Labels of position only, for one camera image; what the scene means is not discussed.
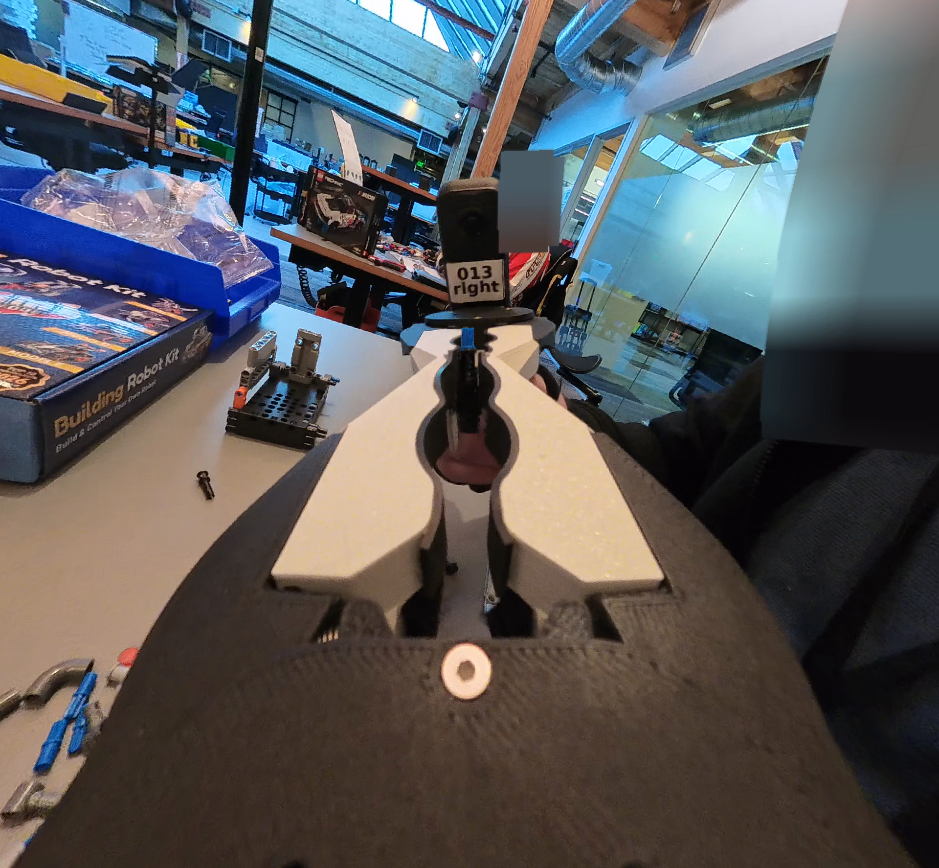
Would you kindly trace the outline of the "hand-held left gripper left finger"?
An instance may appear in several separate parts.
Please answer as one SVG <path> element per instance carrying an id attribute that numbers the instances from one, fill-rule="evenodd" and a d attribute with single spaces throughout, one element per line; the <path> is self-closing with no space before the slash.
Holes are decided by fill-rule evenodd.
<path id="1" fill-rule="evenodd" d="M 443 488 L 429 457 L 444 412 L 428 355 L 409 379 L 331 441 L 332 450 L 270 570 L 279 593 L 376 607 L 403 636 L 440 636 L 448 561 Z"/>

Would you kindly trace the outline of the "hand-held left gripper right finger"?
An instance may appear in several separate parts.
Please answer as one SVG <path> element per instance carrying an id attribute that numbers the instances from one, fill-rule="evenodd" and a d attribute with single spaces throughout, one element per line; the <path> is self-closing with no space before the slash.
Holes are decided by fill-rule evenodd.
<path id="1" fill-rule="evenodd" d="M 651 594 L 665 574 L 593 431 L 500 359 L 480 359 L 491 388 L 487 446 L 505 457 L 491 486 L 491 637 L 621 637 L 610 597 Z"/>

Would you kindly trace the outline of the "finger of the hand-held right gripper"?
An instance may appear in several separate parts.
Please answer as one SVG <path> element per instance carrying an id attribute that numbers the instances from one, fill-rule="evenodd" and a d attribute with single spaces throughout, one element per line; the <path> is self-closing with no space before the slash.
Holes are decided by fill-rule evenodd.
<path id="1" fill-rule="evenodd" d="M 513 377 L 546 388 L 539 373 L 540 355 L 533 332 L 489 332 L 489 370 L 497 388 Z"/>
<path id="2" fill-rule="evenodd" d="M 414 373 L 431 366 L 434 369 L 459 348 L 461 329 L 435 328 L 427 325 L 409 327 L 409 358 Z"/>

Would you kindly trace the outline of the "blue plastic bin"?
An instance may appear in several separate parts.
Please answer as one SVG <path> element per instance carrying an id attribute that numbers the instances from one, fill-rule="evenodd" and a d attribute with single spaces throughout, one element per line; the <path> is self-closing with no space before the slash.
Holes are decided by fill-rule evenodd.
<path id="1" fill-rule="evenodd" d="M 214 265 L 22 205 L 23 195 L 50 175 L 46 169 L 2 165 L 3 252 L 212 311 L 214 347 L 239 334 L 279 298 L 281 273 L 274 245 L 258 240 L 270 268 L 227 288 Z"/>

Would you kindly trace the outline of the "person's right forearm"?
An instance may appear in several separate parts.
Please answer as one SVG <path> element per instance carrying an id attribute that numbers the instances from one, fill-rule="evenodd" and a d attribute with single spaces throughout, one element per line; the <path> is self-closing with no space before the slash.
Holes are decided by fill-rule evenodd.
<path id="1" fill-rule="evenodd" d="M 759 386 L 744 377 L 647 424 L 621 424 L 585 400 L 570 413 L 617 443 L 683 506 L 715 526 L 745 497 L 745 458 L 759 441 Z"/>

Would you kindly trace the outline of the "person's right hand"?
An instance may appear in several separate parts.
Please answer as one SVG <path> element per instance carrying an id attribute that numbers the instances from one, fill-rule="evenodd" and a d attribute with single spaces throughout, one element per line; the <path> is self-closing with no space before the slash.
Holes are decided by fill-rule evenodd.
<path id="1" fill-rule="evenodd" d="M 563 409 L 569 405 L 561 392 L 559 380 L 552 366 L 538 365 L 530 382 L 541 392 L 551 397 Z M 447 448 L 434 465 L 434 469 L 445 481 L 458 486 L 471 486 L 476 492 L 489 488 L 502 469 L 487 445 L 488 409 L 481 411 L 477 429 L 469 432 L 461 428 L 457 433 L 455 447 Z"/>

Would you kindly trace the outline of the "black office chair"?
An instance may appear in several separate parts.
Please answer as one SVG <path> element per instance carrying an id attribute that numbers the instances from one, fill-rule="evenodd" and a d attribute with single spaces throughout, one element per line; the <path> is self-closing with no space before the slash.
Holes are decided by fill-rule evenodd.
<path id="1" fill-rule="evenodd" d="M 567 303 L 569 289 L 579 277 L 578 261 L 573 257 L 572 249 L 565 244 L 537 253 L 534 260 L 537 265 L 530 275 L 526 275 L 527 287 L 522 291 L 520 305 L 554 326 L 553 333 L 541 343 L 559 386 L 566 388 L 570 397 L 578 397 L 598 407 L 602 395 L 585 378 L 599 368 L 601 357 L 583 355 L 587 314 Z"/>

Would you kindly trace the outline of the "dark printed box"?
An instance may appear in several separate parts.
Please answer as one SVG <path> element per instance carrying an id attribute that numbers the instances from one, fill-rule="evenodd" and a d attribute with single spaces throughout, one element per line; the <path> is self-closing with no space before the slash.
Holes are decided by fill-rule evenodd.
<path id="1" fill-rule="evenodd" d="M 346 251 L 369 257 L 376 248 L 388 198 L 313 165 L 299 196 L 298 224 Z"/>

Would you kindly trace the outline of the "black steel pillar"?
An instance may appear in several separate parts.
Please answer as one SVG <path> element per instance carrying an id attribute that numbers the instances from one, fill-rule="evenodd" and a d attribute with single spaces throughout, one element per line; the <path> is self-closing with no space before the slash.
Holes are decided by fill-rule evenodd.
<path id="1" fill-rule="evenodd" d="M 268 32 L 274 0 L 252 0 L 248 50 L 242 82 L 241 103 L 235 131 L 235 155 L 229 190 L 229 205 L 241 225 L 249 190 L 257 113 L 267 57 Z"/>

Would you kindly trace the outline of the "person's dark clothing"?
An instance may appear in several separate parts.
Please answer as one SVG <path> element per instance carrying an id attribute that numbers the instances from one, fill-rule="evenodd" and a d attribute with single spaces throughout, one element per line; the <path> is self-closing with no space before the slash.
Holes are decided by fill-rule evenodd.
<path id="1" fill-rule="evenodd" d="M 782 439 L 762 422 L 715 526 L 779 621 L 867 796 L 937 866 L 937 441 Z"/>

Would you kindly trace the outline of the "clear plastic bag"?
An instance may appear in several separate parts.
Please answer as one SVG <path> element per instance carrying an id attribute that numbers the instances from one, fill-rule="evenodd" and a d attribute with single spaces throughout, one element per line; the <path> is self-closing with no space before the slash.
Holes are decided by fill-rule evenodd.
<path id="1" fill-rule="evenodd" d="M 248 238 L 218 181 L 146 168 L 103 174 L 64 169 L 26 191 L 21 204 L 220 269 L 235 287 L 273 267 Z"/>

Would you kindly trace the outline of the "robot kit box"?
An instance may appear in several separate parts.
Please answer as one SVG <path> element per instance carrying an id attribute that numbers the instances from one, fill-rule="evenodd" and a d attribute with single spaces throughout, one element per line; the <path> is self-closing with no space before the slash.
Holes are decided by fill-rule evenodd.
<path id="1" fill-rule="evenodd" d="M 35 484 L 198 368 L 212 311 L 2 251 L 1 478 Z"/>

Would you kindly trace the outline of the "long background workbench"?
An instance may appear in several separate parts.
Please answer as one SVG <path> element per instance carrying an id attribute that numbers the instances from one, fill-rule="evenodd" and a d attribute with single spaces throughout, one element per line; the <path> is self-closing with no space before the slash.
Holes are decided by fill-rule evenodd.
<path id="1" fill-rule="evenodd" d="M 1 59 L 2 145 L 42 159 L 53 170 L 123 169 L 134 162 L 172 173 L 217 174 L 224 160 L 169 142 L 158 128 L 112 113 L 100 91 L 11 55 Z"/>

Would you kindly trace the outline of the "black base plate assembly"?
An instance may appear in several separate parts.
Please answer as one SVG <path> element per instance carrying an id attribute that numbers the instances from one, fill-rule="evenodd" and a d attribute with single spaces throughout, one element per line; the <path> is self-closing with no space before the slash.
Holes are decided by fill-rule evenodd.
<path id="1" fill-rule="evenodd" d="M 322 337 L 299 329 L 288 362 L 277 358 L 277 334 L 265 332 L 248 350 L 225 431 L 299 451 L 327 437 L 319 422 L 338 379 L 317 371 Z"/>

